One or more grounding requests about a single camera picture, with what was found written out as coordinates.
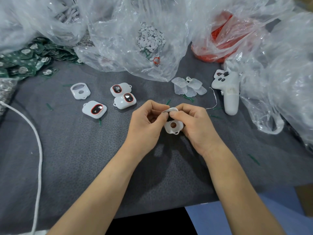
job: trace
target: gray tabletop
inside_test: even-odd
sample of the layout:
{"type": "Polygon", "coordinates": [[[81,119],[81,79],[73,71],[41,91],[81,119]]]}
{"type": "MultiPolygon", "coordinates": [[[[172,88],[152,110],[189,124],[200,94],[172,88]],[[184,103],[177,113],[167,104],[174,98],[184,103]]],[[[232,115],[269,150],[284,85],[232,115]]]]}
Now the gray tabletop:
{"type": "MultiPolygon", "coordinates": [[[[127,72],[102,73],[86,65],[55,63],[60,71],[49,80],[30,77],[22,82],[11,105],[36,126],[43,146],[42,192],[38,228],[49,228],[83,193],[123,144],[133,110],[148,99],[170,106],[191,103],[174,94],[173,83],[141,79],[127,72]],[[85,100],[75,100],[64,84],[84,82],[91,90],[85,100]],[[132,85],[137,104],[125,110],[113,106],[109,88],[132,85]],[[108,107],[98,120],[84,115],[84,103],[95,100],[108,107]],[[50,111],[46,103],[52,106],[50,111]]],[[[201,74],[205,88],[219,65],[196,60],[188,49],[177,77],[201,74]]],[[[217,93],[217,106],[223,98],[217,93]]],[[[194,105],[213,107],[213,92],[196,96],[194,105]]],[[[279,135],[259,132],[245,106],[228,116],[223,110],[208,110],[220,116],[212,122],[239,160],[253,186],[300,185],[313,181],[313,157],[284,130],[279,135]],[[249,156],[256,158],[256,164],[249,156]]],[[[38,146],[30,126],[13,111],[0,125],[0,233],[30,230],[37,190],[38,146]]],[[[116,217],[166,210],[217,200],[207,167],[182,135],[162,130],[159,142],[138,165],[116,217]]]]}

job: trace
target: thin white wire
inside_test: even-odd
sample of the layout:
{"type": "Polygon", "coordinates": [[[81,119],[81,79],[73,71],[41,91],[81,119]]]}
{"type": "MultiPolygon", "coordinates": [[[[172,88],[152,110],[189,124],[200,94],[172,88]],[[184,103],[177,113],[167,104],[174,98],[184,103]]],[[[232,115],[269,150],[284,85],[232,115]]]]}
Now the thin white wire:
{"type": "Polygon", "coordinates": [[[215,106],[217,106],[217,99],[216,99],[215,91],[212,89],[212,87],[209,87],[209,88],[213,91],[213,94],[215,97],[215,106]]]}
{"type": "Polygon", "coordinates": [[[26,122],[32,127],[36,139],[37,139],[37,143],[38,143],[38,148],[39,148],[39,166],[38,166],[38,189],[37,189],[37,196],[36,196],[36,202],[35,202],[35,213],[34,213],[34,220],[33,220],[33,227],[32,227],[32,231],[31,231],[31,235],[35,234],[36,231],[36,226],[37,226],[37,221],[38,221],[38,209],[39,209],[39,200],[40,200],[40,193],[41,193],[41,168],[42,168],[42,147],[41,147],[41,142],[40,142],[40,138],[38,135],[38,132],[35,128],[35,126],[29,121],[28,118],[26,118],[25,115],[23,115],[21,112],[19,112],[17,109],[7,105],[4,102],[0,101],[0,104],[3,106],[8,107],[9,109],[15,111],[16,113],[18,113],[23,119],[26,120],[26,122]]]}

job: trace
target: forearm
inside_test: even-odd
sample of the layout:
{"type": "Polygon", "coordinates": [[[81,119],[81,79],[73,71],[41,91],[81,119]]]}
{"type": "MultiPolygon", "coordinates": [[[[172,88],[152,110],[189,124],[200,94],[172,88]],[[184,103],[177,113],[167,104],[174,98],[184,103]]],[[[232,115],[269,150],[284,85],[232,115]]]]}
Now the forearm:
{"type": "Polygon", "coordinates": [[[139,158],[122,147],[48,235],[103,235],[139,162],[139,158]]]}
{"type": "Polygon", "coordinates": [[[224,143],[208,152],[204,159],[234,235],[285,234],[224,143]]]}

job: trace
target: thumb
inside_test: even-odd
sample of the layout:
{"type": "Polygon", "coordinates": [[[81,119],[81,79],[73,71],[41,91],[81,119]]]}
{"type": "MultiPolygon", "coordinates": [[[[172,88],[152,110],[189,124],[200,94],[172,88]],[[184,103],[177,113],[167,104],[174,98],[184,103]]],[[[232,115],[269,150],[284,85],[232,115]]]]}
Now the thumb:
{"type": "Polygon", "coordinates": [[[184,111],[171,111],[170,117],[172,117],[174,120],[179,120],[183,122],[185,125],[188,125],[188,122],[192,121],[194,118],[190,116],[189,114],[186,114],[184,111]]]}
{"type": "Polygon", "coordinates": [[[152,125],[158,129],[162,129],[162,127],[164,126],[164,124],[166,123],[168,119],[168,113],[167,112],[163,112],[162,114],[160,114],[157,119],[155,120],[155,122],[152,123],[152,125]]]}

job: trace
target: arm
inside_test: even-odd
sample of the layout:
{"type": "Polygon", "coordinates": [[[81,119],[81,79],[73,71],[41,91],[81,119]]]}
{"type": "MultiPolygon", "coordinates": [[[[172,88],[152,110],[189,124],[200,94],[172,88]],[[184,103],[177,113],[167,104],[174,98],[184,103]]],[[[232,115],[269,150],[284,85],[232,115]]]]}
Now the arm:
{"type": "Polygon", "coordinates": [[[232,152],[218,136],[204,108],[181,104],[170,117],[185,124],[184,134],[203,156],[232,233],[285,235],[232,152]]]}
{"type": "Polygon", "coordinates": [[[168,108],[149,100],[133,112],[123,146],[48,235],[105,234],[136,166],[155,147],[168,108]]]}

